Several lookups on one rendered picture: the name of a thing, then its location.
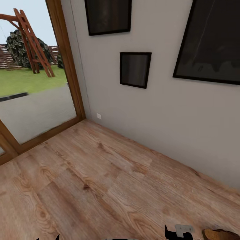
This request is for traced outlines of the sandal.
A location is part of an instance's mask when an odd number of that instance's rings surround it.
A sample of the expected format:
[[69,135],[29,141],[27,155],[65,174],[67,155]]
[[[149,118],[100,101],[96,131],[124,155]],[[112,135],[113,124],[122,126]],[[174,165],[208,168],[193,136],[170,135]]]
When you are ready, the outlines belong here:
[[240,240],[240,236],[238,234],[231,231],[225,231],[223,229],[204,229],[202,230],[202,236],[204,240]]

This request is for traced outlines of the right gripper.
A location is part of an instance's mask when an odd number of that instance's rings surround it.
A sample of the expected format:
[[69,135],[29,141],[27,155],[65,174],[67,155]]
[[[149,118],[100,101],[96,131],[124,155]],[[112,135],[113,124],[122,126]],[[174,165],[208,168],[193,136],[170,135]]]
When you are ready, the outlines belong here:
[[165,236],[168,240],[192,240],[190,233],[184,233],[184,237],[180,238],[177,236],[176,232],[168,231],[167,226],[165,226]]

